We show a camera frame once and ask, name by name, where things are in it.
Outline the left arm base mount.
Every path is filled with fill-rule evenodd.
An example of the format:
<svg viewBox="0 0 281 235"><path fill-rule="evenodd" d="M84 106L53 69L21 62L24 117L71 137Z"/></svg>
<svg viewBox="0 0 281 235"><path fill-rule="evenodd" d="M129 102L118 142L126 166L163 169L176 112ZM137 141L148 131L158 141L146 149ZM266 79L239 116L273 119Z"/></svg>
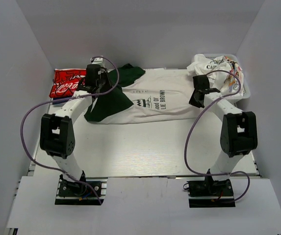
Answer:
<svg viewBox="0 0 281 235"><path fill-rule="evenodd" d="M63 175L61 174L54 204L69 206L100 206L105 199L107 179L86 178L86 182L94 189L101 203L99 203L94 192L88 186L78 184L77 182L68 182L63 179Z"/></svg>

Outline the green and white t shirt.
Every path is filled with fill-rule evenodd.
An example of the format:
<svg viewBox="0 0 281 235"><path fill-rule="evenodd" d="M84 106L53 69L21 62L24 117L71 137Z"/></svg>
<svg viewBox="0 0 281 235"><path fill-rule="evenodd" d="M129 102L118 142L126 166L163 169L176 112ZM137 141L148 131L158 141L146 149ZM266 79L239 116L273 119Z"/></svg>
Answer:
<svg viewBox="0 0 281 235"><path fill-rule="evenodd" d="M189 104L194 90L186 70L144 70L126 64L109 72L117 87L99 96L84 118L98 124L136 124L196 118L200 109Z"/></svg>

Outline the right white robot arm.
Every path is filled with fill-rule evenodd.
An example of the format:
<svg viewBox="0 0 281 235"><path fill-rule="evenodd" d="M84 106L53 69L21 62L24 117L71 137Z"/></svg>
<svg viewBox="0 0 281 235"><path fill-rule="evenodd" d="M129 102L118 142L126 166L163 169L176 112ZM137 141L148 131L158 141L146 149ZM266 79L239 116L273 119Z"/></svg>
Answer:
<svg viewBox="0 0 281 235"><path fill-rule="evenodd" d="M215 164L204 175L204 186L210 195L218 194L232 174L237 163L257 148L256 116L231 104L217 88L211 88L207 75L193 76L194 91L189 104L202 111L193 123L196 126L202 115L212 112L221 122L221 152Z"/></svg>

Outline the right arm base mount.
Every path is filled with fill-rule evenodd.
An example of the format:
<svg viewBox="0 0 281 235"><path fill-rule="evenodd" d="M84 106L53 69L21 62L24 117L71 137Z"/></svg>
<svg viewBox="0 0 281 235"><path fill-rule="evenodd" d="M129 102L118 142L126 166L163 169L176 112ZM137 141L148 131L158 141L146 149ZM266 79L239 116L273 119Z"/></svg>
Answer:
<svg viewBox="0 0 281 235"><path fill-rule="evenodd" d="M190 180L183 185L188 192L189 208L234 208L235 200L230 179L214 181L211 176L203 180Z"/></svg>

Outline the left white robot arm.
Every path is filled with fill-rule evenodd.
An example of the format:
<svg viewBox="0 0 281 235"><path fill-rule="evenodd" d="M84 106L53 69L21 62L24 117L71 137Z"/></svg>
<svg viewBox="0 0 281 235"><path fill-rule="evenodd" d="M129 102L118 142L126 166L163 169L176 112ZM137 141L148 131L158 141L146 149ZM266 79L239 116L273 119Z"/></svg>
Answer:
<svg viewBox="0 0 281 235"><path fill-rule="evenodd" d="M106 92L112 86L107 69L102 64L89 64L74 92L74 99L67 101L53 114L45 114L41 119L40 148L51 156L63 170L61 179L75 195L83 195L87 190L84 171L74 157L75 133L73 124L96 97L94 94Z"/></svg>

